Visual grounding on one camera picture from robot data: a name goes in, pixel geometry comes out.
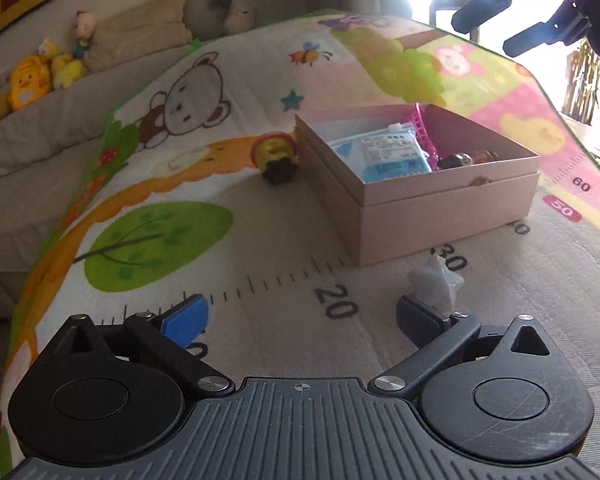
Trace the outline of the dark-haired doll figurine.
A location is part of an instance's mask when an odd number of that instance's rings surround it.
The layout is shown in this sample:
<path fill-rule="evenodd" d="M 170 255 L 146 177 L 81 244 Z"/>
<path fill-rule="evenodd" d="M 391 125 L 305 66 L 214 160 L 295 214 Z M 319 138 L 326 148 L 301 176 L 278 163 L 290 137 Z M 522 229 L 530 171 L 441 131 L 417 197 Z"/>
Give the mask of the dark-haired doll figurine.
<path fill-rule="evenodd" d="M 500 158 L 494 151 L 482 150 L 470 153 L 453 153 L 440 158 L 438 161 L 439 170 L 462 168 L 487 164 L 488 162 L 497 162 Z"/>

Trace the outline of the pink plastic mesh scoop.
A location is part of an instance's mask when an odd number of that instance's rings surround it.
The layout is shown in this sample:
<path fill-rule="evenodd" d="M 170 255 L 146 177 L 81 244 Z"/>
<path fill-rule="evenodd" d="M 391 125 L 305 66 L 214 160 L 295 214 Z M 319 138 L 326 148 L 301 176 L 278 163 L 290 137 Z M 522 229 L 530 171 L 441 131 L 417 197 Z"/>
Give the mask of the pink plastic mesh scoop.
<path fill-rule="evenodd" d="M 407 121 L 415 128 L 416 140 L 426 155 L 428 165 L 432 171 L 438 169 L 439 155 L 437 148 L 434 146 L 425 124 L 424 108 L 420 103 L 414 103 L 411 114 L 408 115 Z"/>

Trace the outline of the blue white tissue packet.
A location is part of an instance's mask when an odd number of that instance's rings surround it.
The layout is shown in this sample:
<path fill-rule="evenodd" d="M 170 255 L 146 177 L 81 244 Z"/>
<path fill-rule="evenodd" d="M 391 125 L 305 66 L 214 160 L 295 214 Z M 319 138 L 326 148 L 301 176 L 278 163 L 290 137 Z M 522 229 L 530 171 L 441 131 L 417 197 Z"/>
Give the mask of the blue white tissue packet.
<path fill-rule="evenodd" d="M 328 141 L 329 147 L 364 183 L 430 174 L 428 154 L 411 122 Z"/>

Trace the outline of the potted palm plant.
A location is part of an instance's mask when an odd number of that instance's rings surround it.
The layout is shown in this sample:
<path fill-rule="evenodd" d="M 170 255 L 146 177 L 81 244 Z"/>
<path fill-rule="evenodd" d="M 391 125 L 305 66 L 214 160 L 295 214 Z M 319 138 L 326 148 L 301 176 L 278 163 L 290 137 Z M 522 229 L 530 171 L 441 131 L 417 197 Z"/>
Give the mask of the potted palm plant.
<path fill-rule="evenodd" d="M 582 39 L 577 49 L 567 56 L 567 88 L 562 114 L 581 124 L 592 125 L 599 86 L 600 56 L 587 39 Z"/>

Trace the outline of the white star-shaped toy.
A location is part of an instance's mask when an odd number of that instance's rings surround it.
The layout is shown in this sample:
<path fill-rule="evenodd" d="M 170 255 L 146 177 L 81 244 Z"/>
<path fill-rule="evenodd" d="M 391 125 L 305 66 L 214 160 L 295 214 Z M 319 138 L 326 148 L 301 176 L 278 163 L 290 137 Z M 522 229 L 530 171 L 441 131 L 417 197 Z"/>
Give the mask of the white star-shaped toy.
<path fill-rule="evenodd" d="M 449 270 L 438 255 L 430 255 L 423 266 L 411 270 L 408 280 L 415 299 L 449 313 L 456 310 L 458 293 L 465 285 L 464 278 Z"/>

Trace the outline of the pink cardboard box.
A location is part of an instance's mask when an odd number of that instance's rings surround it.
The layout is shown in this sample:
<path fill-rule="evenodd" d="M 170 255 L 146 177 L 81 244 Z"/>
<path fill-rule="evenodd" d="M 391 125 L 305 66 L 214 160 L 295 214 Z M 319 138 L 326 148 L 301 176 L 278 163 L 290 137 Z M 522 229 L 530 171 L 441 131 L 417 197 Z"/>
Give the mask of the pink cardboard box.
<path fill-rule="evenodd" d="M 498 160 L 365 183 L 328 145 L 403 122 L 417 109 L 384 105 L 296 116 L 302 174 L 358 266 L 455 242 L 530 211 L 540 176 L 538 154 L 442 107 L 420 109 L 440 155 L 490 151 Z"/>

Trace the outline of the colourful cartoon play mat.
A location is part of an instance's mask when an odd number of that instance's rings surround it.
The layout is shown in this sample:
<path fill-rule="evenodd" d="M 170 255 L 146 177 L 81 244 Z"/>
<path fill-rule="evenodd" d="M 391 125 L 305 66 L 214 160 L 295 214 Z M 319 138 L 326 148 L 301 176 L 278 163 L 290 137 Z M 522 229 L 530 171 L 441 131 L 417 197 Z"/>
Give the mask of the colourful cartoon play mat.
<path fill-rule="evenodd" d="M 302 174 L 296 116 L 414 103 L 538 154 L 530 211 L 358 266 Z M 251 161 L 271 132 L 297 143 L 291 182 Z M 600 479 L 600 167 L 524 66 L 386 16 L 198 42 L 114 110 L 90 176 L 15 310 L 5 477 Z M 422 392 L 370 392 L 417 351 L 396 304 L 430 255 L 465 280 L 434 309 L 505 334 Z M 189 352 L 228 396 L 184 396 L 98 330 L 195 294 L 209 321 Z"/>

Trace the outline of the yellow pink cupcake toy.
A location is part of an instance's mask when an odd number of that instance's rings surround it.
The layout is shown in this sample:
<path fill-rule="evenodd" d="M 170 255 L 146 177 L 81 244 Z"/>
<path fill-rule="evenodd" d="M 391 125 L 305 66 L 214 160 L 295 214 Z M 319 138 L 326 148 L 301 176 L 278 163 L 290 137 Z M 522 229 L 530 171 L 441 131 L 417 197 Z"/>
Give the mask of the yellow pink cupcake toy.
<path fill-rule="evenodd" d="M 264 134 L 252 144 L 251 161 L 270 185 L 291 182 L 298 170 L 297 143 L 289 133 Z"/>

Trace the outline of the grey sofa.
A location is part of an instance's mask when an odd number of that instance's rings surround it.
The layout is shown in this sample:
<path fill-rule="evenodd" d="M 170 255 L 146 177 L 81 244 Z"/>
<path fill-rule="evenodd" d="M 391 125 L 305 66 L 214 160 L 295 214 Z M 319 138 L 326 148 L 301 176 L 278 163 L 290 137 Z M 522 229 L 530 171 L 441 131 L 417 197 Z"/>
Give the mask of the grey sofa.
<path fill-rule="evenodd" d="M 88 175 L 110 108 L 183 54 L 164 50 L 92 73 L 0 120 L 0 318 L 10 318 L 38 252 Z"/>

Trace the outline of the yellow duck plush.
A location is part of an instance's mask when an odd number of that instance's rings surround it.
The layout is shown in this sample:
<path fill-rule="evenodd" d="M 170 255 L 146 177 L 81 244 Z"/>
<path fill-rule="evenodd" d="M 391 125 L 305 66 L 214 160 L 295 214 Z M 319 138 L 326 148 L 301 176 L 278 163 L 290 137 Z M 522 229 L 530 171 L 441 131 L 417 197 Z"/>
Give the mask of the yellow duck plush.
<path fill-rule="evenodd" d="M 55 90 L 68 89 L 75 81 L 86 76 L 82 60 L 61 52 L 58 45 L 48 38 L 44 38 L 38 46 L 38 55 L 50 68 Z"/>

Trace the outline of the orange yellow chick plush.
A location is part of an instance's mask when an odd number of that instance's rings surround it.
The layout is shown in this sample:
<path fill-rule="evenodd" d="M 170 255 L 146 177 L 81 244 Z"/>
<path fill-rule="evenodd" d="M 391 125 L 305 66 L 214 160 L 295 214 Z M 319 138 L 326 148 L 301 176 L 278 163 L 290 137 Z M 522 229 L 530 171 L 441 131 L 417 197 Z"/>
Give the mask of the orange yellow chick plush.
<path fill-rule="evenodd" d="M 37 55 L 23 58 L 10 74 L 7 102 L 15 112 L 53 90 L 50 66 Z"/>

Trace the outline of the grey sheep plush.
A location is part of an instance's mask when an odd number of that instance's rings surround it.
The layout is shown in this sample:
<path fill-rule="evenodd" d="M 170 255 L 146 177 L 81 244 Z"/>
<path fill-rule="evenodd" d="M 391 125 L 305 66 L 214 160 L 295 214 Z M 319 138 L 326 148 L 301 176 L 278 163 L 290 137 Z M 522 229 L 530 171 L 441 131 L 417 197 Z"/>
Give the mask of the grey sheep plush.
<path fill-rule="evenodd" d="M 201 41 L 249 32 L 256 26 L 253 0 L 187 0 L 184 24 Z"/>

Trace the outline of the beige plush pillow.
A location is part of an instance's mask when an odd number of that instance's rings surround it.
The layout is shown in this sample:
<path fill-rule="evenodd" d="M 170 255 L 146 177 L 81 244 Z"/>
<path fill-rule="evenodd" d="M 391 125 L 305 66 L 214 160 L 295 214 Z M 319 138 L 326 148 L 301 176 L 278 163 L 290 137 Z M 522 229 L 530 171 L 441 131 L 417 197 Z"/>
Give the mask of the beige plush pillow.
<path fill-rule="evenodd" d="M 193 35 L 184 24 L 186 1 L 150 0 L 98 23 L 83 57 L 86 68 L 102 72 L 189 44 Z"/>

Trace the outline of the small doll plush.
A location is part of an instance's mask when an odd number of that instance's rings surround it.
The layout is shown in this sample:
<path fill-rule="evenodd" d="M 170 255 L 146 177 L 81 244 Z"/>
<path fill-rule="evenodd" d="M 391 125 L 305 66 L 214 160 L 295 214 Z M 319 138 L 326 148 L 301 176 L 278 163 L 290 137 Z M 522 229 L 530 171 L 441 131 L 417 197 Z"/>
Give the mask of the small doll plush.
<path fill-rule="evenodd" d="M 76 24 L 74 25 L 74 38 L 76 38 L 76 48 L 73 51 L 74 58 L 83 58 L 83 55 L 91 47 L 91 41 L 96 28 L 96 18 L 93 14 L 78 11 L 76 12 Z"/>

